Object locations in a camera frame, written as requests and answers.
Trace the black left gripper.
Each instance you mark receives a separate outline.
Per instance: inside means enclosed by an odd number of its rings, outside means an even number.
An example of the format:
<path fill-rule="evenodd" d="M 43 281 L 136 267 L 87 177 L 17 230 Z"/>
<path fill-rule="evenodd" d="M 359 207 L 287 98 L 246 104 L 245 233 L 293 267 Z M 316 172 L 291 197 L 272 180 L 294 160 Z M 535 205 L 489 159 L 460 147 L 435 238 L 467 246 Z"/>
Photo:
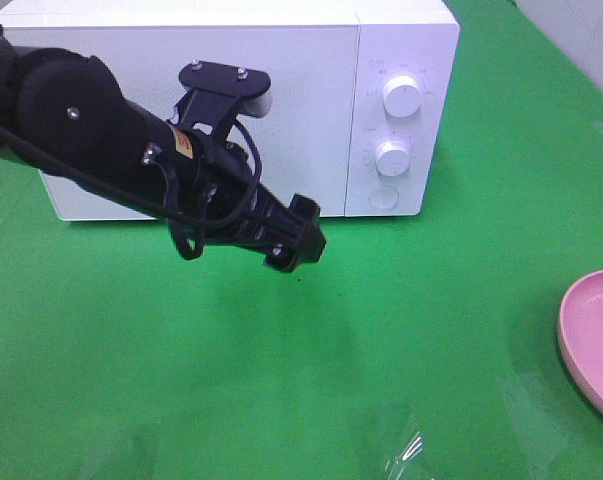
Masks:
<path fill-rule="evenodd" d="M 260 184 L 260 154 L 237 120 L 238 100 L 188 89 L 175 111 L 173 130 L 186 135 L 198 161 L 195 225 L 168 222 L 177 249 L 201 250 L 209 242 L 258 250 L 281 273 L 318 262 L 326 246 L 320 207 L 300 194 L 285 207 Z"/>

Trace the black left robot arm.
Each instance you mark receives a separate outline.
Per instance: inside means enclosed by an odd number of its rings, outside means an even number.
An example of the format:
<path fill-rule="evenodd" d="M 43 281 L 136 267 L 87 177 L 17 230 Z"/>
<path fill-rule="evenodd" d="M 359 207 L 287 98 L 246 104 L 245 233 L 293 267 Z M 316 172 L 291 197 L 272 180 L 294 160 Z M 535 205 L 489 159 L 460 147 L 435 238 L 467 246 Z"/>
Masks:
<path fill-rule="evenodd" d="M 184 67 L 174 119 L 126 99 L 97 57 L 15 46 L 0 24 L 0 147 L 20 163 L 163 219 L 180 256 L 206 245 L 236 246 L 291 272 L 317 262 L 326 240 L 319 205 L 282 204 L 260 181 L 251 137 L 229 140 L 241 115 L 255 116 L 270 89 L 259 70 L 213 62 Z"/>

